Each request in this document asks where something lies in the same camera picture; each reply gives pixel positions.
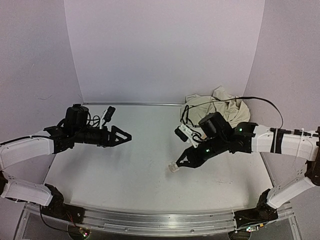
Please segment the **clear nail polish bottle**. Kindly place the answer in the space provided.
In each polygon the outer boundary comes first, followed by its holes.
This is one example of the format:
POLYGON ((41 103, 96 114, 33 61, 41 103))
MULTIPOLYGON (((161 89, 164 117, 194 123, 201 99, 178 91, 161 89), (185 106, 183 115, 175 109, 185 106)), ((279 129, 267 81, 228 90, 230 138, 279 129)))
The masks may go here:
POLYGON ((177 172, 180 167, 175 163, 175 162, 171 162, 169 165, 168 165, 168 169, 172 172, 172 173, 175 173, 177 172))

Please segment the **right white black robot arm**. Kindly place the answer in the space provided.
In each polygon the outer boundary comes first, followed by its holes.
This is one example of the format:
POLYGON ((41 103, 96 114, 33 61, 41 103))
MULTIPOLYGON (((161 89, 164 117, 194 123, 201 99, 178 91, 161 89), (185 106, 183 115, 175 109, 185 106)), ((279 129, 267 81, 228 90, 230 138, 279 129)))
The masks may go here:
POLYGON ((177 161, 169 164, 172 172, 181 167, 198 168, 222 153, 274 153, 306 160, 306 169, 299 170, 287 183, 265 190, 256 207, 234 212, 236 230, 252 231, 278 219, 278 208, 284 203, 320 185, 320 131, 281 129, 254 122, 241 122, 235 128, 219 112, 210 113, 199 121, 205 138, 182 124, 174 132, 191 146, 177 161))

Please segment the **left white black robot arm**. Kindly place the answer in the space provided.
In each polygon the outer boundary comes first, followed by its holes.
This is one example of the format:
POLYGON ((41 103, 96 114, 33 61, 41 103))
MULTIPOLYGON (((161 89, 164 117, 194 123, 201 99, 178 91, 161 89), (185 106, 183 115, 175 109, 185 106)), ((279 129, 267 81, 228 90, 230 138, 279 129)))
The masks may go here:
POLYGON ((56 155, 72 149, 76 144, 108 148, 130 142, 132 135, 106 123, 116 109, 110 106, 101 117, 91 118, 90 111, 81 104, 68 107, 65 117, 42 131, 8 140, 0 144, 0 196, 16 202, 27 202, 46 208, 56 218, 68 213, 64 196, 50 184, 36 184, 18 179, 5 172, 10 166, 40 156, 56 155))

